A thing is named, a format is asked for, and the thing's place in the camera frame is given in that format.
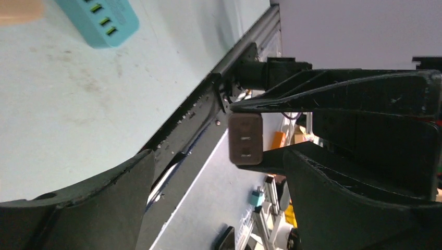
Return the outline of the yellow cube socket adapter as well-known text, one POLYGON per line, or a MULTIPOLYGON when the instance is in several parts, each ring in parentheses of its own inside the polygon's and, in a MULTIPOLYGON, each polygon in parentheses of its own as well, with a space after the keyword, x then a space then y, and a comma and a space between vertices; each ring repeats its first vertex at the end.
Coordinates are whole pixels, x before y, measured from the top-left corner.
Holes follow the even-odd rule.
POLYGON ((43 12, 42 0, 1 0, 1 26, 35 21, 43 12))

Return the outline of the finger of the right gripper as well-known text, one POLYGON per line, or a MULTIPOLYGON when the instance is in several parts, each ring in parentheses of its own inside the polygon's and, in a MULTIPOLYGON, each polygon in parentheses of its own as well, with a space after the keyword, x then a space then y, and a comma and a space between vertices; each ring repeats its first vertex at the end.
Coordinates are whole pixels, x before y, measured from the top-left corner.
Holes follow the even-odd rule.
POLYGON ((264 94, 231 105, 235 113, 338 110, 388 116, 438 116, 437 70, 322 69, 301 71, 264 94))
POLYGON ((332 153, 307 141, 262 153, 262 160, 257 164, 239 165, 242 170, 286 175, 287 170, 292 170, 297 163, 309 163, 326 166, 331 162, 332 153))

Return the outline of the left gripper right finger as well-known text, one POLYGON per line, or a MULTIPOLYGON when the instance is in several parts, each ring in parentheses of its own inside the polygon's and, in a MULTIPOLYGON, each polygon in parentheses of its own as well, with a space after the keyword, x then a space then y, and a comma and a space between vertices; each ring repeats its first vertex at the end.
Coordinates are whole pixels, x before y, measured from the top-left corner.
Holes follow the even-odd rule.
POLYGON ((303 249, 441 249, 441 203, 392 192, 331 158, 286 171, 303 249))

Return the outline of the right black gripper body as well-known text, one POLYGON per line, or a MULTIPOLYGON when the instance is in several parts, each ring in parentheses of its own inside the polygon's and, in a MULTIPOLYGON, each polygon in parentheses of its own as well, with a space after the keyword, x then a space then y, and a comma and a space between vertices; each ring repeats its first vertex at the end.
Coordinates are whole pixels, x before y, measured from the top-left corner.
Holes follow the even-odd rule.
POLYGON ((410 195, 435 199, 441 162, 439 125, 415 119, 315 111, 312 128, 335 154, 410 195))

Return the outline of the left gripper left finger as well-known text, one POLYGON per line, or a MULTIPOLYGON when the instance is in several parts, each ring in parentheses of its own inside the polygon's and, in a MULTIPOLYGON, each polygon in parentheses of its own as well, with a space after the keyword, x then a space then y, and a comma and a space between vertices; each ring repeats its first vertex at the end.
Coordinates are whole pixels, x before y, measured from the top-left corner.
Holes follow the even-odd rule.
POLYGON ((33 200, 1 203, 1 249, 135 249, 155 171, 144 150, 33 200))

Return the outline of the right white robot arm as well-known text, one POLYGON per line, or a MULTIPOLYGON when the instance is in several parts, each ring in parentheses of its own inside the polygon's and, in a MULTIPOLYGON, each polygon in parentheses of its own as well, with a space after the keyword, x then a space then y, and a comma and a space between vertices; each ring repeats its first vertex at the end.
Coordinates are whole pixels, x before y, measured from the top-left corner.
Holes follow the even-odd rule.
POLYGON ((313 69, 294 58, 245 62, 239 84, 261 90, 235 113, 311 113, 331 152, 405 194, 436 195, 441 173, 441 57, 414 56, 414 69, 313 69))

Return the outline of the small pink plug adapter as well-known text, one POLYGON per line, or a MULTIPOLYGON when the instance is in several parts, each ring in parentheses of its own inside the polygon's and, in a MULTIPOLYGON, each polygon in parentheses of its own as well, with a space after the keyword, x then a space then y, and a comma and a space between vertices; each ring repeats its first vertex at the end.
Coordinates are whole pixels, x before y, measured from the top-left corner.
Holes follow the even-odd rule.
POLYGON ((232 113, 228 119, 229 159, 237 166, 257 165, 263 159, 263 118, 232 113))

